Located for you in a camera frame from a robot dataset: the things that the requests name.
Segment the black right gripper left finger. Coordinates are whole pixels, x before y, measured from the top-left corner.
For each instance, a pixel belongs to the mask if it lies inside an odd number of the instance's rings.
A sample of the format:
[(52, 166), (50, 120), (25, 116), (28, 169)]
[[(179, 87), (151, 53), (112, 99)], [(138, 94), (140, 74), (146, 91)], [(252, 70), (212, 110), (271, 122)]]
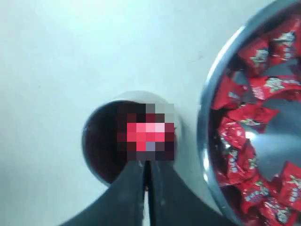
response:
[(91, 205), (63, 226), (141, 226), (145, 161), (130, 161), (119, 177)]

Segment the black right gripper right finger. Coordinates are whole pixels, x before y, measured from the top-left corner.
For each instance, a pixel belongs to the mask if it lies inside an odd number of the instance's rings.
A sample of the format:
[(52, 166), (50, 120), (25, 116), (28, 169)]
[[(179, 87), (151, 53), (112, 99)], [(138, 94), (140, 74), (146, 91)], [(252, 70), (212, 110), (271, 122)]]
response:
[(166, 161), (147, 161), (151, 226), (234, 226), (198, 198)]

